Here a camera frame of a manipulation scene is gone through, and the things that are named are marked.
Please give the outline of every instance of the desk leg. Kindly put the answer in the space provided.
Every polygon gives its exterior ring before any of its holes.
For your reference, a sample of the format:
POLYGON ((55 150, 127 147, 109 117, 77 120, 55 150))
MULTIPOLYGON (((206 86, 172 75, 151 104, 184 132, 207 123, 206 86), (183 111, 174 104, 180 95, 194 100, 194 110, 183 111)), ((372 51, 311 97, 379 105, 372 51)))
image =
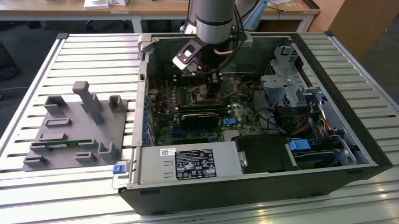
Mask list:
POLYGON ((143 29, 141 29, 141 15, 132 15, 131 16, 131 20, 132 20, 132 26, 133 26, 133 31, 135 33, 140 34, 143 33, 143 29))
POLYGON ((314 21, 314 14, 308 14, 304 16, 304 19, 300 21, 296 31, 298 32, 307 32, 311 27, 314 21))

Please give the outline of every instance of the aluminum profile table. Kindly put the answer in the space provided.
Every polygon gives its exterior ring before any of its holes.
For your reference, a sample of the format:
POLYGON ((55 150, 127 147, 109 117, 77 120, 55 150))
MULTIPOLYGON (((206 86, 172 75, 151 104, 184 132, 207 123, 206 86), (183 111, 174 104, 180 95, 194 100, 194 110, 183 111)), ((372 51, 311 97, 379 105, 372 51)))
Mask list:
MULTIPOLYGON (((339 90, 394 163, 384 173, 354 182, 327 196, 258 203, 163 216, 140 216, 112 188, 112 166, 23 172, 47 96, 65 101, 77 80, 99 99, 129 101, 123 159, 131 157, 137 34, 69 35, 57 39, 0 140, 1 223, 391 223, 399 218, 399 109, 335 37, 302 34, 339 90)), ((306 70, 314 85, 312 73, 306 70)))

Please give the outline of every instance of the motherboard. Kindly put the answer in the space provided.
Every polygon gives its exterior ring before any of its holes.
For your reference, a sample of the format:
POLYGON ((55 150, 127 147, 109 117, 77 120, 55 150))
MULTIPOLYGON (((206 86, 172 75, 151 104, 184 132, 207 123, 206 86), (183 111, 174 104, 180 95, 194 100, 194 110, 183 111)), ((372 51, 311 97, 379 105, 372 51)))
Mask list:
POLYGON ((206 85, 191 77, 151 83, 155 145, 231 141, 263 132, 252 107, 255 82, 223 75, 220 91, 206 96, 206 85))

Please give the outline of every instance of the green circuit board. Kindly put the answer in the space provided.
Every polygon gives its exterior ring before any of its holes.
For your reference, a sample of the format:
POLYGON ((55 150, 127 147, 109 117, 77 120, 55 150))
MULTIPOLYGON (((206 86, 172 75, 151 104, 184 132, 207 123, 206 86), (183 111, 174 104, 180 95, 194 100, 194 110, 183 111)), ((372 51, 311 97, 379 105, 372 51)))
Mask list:
POLYGON ((180 106, 191 106, 195 102, 192 98, 199 93, 199 87, 174 87, 168 86, 160 89, 166 92, 167 99, 164 103, 167 110, 154 113, 155 142, 158 146, 191 144, 203 142, 226 141, 224 131, 236 130, 239 135, 254 135, 262 133, 262 127, 252 108, 251 88, 246 82, 240 82, 235 76, 224 76, 219 97, 214 104, 227 104, 228 113, 226 116, 219 116, 218 126, 207 130, 183 130, 179 126, 179 118, 182 114, 174 113, 176 104, 180 106), (179 102, 171 97, 179 93, 179 102), (232 125, 224 125, 224 119, 235 119, 232 125))

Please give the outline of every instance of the white sticker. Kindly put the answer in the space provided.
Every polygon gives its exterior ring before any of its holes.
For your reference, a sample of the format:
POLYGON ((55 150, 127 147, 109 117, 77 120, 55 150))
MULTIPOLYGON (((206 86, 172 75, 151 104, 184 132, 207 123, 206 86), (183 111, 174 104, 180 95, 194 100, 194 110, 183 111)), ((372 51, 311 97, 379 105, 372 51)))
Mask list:
POLYGON ((112 14, 128 14, 128 11, 111 11, 112 14))
POLYGON ((175 155, 175 148, 162 148, 162 155, 175 155))

